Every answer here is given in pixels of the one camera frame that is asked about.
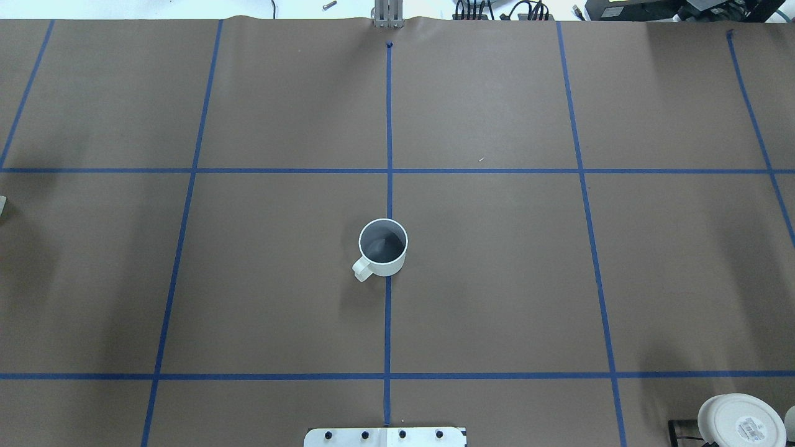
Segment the white mug with handle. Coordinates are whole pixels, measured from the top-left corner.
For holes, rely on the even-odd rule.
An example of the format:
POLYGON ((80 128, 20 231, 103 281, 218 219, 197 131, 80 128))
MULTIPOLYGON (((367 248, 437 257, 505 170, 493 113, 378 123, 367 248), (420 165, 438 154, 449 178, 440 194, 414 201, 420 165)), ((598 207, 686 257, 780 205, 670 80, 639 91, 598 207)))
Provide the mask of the white mug with handle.
POLYGON ((397 221, 369 222, 357 241, 360 258, 352 266, 356 279, 365 282, 373 275, 386 278, 397 274, 405 263, 408 246, 408 233, 397 221))

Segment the white mug bottom facing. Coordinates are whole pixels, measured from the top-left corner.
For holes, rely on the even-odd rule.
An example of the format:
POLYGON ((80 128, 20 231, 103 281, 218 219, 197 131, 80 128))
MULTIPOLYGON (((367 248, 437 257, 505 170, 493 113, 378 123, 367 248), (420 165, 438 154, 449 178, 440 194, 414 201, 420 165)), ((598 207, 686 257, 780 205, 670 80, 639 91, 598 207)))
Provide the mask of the white mug bottom facing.
POLYGON ((701 405, 699 433, 719 446, 786 446, 783 419, 773 407, 750 394, 713 396, 701 405))

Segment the white mug lying left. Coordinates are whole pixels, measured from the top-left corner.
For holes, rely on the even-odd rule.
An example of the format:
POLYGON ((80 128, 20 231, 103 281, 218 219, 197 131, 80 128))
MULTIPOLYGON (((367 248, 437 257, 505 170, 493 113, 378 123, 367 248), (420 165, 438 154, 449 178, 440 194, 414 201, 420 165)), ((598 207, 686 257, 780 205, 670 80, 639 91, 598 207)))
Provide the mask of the white mug lying left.
POLYGON ((795 405, 789 408, 784 414, 784 432, 786 432, 787 442, 792 445, 795 442, 795 405))

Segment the aluminium frame post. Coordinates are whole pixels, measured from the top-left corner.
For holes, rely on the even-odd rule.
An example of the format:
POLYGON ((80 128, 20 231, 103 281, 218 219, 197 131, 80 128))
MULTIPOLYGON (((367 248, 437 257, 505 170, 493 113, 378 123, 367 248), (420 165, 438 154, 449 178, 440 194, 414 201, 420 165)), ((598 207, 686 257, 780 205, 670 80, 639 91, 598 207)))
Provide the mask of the aluminium frame post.
POLYGON ((376 0, 371 11, 377 29, 400 29, 405 25, 403 0, 376 0))

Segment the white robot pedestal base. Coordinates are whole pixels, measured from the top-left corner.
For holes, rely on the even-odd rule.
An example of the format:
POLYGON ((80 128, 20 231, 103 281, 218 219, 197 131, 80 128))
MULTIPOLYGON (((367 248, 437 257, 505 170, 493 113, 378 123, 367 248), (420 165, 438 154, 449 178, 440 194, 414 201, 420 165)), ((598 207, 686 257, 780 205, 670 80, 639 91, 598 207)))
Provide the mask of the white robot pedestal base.
POLYGON ((465 428, 373 427, 318 428, 304 436, 304 446, 467 446, 465 428))

